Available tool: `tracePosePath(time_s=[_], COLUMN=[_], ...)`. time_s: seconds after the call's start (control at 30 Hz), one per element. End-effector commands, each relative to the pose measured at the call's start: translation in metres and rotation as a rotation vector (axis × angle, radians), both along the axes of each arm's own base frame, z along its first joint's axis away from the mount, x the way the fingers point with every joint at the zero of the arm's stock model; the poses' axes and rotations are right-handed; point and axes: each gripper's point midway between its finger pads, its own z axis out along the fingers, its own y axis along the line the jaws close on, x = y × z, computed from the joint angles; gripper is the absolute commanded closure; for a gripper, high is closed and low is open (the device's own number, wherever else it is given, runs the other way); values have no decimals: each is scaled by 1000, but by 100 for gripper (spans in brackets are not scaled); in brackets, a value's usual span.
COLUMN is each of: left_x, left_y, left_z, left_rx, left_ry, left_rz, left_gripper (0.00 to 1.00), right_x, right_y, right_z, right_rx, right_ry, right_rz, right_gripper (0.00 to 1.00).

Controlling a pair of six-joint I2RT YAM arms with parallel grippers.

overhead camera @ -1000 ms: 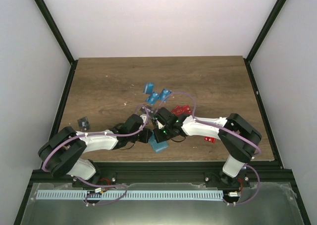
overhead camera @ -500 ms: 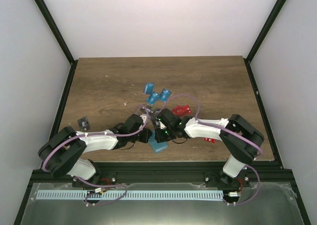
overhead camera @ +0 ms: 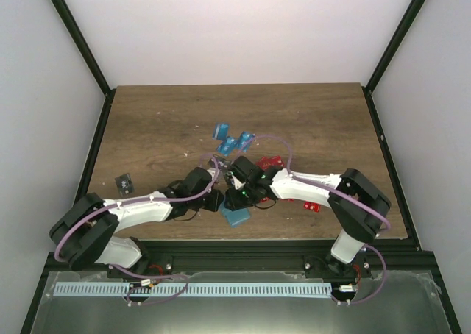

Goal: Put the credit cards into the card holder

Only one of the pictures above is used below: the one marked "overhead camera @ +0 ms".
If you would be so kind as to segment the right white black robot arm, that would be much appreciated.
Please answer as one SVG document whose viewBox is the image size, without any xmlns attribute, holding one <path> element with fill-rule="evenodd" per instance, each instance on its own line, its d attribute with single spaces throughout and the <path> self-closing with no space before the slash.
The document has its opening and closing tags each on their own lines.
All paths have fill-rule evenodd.
<svg viewBox="0 0 471 334">
<path fill-rule="evenodd" d="M 294 199 L 329 207 L 341 225 L 326 257 L 328 271 L 344 277 L 353 269 L 355 256 L 372 243 L 382 228 L 390 228 L 386 216 L 389 198 L 360 171 L 342 174 L 296 173 L 286 167 L 261 168 L 245 157 L 229 168 L 233 181 L 225 192 L 224 206 L 232 211 L 252 207 L 262 199 Z"/>
</svg>

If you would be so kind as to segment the teal leather card holder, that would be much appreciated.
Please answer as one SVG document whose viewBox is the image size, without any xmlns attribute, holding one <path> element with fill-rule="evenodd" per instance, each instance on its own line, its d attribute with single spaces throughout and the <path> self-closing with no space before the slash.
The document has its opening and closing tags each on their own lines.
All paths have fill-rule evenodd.
<svg viewBox="0 0 471 334">
<path fill-rule="evenodd" d="M 241 226 L 251 218 L 251 214 L 248 209 L 229 210 L 223 203 L 219 206 L 219 212 L 224 216 L 230 227 Z"/>
</svg>

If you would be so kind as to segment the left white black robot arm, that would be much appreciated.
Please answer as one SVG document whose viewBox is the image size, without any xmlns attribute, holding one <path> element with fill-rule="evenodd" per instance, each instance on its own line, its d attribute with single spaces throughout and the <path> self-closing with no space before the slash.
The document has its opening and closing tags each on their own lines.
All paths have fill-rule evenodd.
<svg viewBox="0 0 471 334">
<path fill-rule="evenodd" d="M 116 233 L 146 223 L 160 223 L 184 216 L 188 211 L 216 212 L 223 194 L 214 188 L 219 172 L 196 167 L 183 180 L 150 194 L 127 199 L 102 199 L 88 193 L 50 229 L 56 245 L 54 258 L 81 270 L 94 263 L 117 265 L 135 278 L 144 277 L 150 259 L 135 238 Z"/>
</svg>

